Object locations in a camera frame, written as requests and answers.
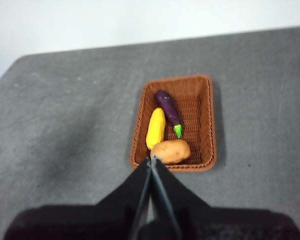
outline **brown potato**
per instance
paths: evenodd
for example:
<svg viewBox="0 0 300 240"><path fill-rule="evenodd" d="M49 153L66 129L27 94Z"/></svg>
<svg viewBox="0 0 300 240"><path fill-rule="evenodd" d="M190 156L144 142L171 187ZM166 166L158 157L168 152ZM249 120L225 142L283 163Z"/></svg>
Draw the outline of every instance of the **brown potato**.
<svg viewBox="0 0 300 240"><path fill-rule="evenodd" d="M162 141L152 148L150 156L153 155L161 158L163 164L177 164L190 156L190 146L181 139Z"/></svg>

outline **purple eggplant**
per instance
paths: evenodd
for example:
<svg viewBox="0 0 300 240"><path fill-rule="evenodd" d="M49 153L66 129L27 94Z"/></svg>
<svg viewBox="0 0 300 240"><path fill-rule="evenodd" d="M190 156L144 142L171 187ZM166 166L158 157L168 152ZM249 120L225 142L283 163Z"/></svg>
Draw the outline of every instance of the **purple eggplant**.
<svg viewBox="0 0 300 240"><path fill-rule="evenodd" d="M166 91L159 90L154 94L154 97L159 107L163 109L166 118L173 125L175 135L178 139L181 138L183 129L180 124L177 110L171 102L170 95Z"/></svg>

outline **gray felt surface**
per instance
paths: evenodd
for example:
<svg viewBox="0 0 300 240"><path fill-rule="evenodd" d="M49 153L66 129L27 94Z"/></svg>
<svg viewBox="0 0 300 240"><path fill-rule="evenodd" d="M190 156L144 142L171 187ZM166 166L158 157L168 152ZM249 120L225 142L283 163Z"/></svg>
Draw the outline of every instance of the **gray felt surface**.
<svg viewBox="0 0 300 240"><path fill-rule="evenodd" d="M143 85L209 75L217 163L175 173L212 206L300 227L300 28L28 55L0 80L0 239L46 204L95 204L131 172Z"/></svg>

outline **corn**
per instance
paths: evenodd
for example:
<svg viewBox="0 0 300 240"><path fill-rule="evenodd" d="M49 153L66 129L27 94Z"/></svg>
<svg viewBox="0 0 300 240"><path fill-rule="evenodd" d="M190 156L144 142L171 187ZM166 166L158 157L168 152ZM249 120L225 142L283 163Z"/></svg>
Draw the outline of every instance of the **corn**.
<svg viewBox="0 0 300 240"><path fill-rule="evenodd" d="M164 140L166 126L165 113L161 107L157 107L151 114L148 132L146 133L146 146L152 149L156 144Z"/></svg>

